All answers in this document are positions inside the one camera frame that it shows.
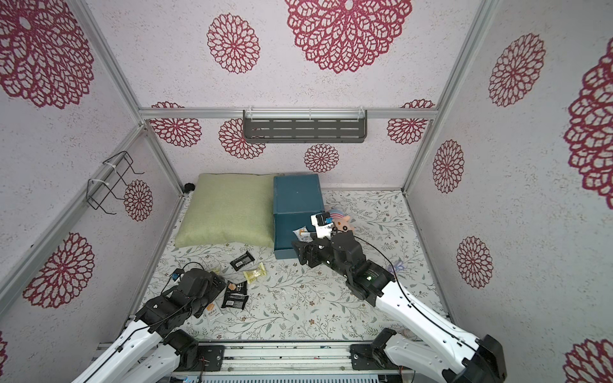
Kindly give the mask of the white cookie packet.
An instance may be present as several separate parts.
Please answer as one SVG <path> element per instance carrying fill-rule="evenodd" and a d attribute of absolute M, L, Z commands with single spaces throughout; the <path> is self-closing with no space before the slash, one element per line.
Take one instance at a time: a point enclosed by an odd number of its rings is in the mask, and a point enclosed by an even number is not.
<path fill-rule="evenodd" d="M 294 230 L 293 233 L 300 242 L 309 243 L 313 241 L 312 233 L 307 229 L 306 226 Z"/>

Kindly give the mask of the teal top drawer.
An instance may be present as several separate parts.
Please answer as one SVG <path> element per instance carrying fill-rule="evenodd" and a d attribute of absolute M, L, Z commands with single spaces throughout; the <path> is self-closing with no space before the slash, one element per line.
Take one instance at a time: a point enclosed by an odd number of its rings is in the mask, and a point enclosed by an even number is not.
<path fill-rule="evenodd" d="M 274 256 L 279 260 L 296 259 L 293 242 L 306 243 L 317 239 L 318 212 L 286 212 L 274 214 Z"/>

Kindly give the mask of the yellow-green cookie packet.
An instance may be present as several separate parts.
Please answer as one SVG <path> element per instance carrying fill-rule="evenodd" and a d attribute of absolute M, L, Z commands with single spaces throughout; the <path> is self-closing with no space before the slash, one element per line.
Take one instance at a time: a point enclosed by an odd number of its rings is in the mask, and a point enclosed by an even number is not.
<path fill-rule="evenodd" d="M 254 283 L 260 277 L 266 277 L 268 272 L 263 263 L 259 263 L 258 266 L 250 271 L 244 271 L 244 278 L 248 284 Z"/>

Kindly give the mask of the yellow cookie packet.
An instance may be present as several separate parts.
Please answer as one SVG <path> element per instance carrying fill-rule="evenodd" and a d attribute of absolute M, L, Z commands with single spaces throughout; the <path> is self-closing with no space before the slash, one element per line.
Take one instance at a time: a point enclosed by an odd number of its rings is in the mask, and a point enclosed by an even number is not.
<path fill-rule="evenodd" d="M 204 310 L 204 313 L 206 315 L 206 318 L 210 321 L 218 319 L 222 315 L 221 309 L 216 303 L 210 303 L 209 305 L 207 305 Z"/>

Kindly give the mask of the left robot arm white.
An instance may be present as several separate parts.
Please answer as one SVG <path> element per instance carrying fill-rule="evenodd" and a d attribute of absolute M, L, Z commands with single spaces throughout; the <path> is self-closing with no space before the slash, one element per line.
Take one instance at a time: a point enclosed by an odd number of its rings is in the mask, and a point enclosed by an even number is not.
<path fill-rule="evenodd" d="M 157 382 L 176 369 L 205 365 L 198 357 L 199 342 L 182 330 L 199 318 L 227 287 L 213 271 L 177 269 L 172 285 L 148 300 L 134 319 L 76 382 Z"/>

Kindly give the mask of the black orange cookie packet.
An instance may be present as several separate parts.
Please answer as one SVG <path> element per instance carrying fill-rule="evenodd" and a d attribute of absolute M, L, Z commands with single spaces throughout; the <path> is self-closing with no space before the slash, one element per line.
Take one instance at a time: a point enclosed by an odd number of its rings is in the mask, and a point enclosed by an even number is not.
<path fill-rule="evenodd" d="M 247 281 L 243 281 L 243 282 L 228 281 L 224 294 L 225 295 L 247 296 Z"/>

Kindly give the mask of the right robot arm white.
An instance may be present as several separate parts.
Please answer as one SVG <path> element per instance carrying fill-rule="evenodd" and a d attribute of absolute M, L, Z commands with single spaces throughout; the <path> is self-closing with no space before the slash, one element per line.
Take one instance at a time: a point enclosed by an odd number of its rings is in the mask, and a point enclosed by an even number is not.
<path fill-rule="evenodd" d="M 371 345 L 380 365 L 408 367 L 436 382 L 503 382 L 504 350 L 494 337 L 482 338 L 449 322 L 403 287 L 395 273 L 369 260 L 353 232 L 292 244 L 301 264 L 323 265 L 346 279 L 351 293 L 395 319 L 418 337 L 383 330 Z"/>

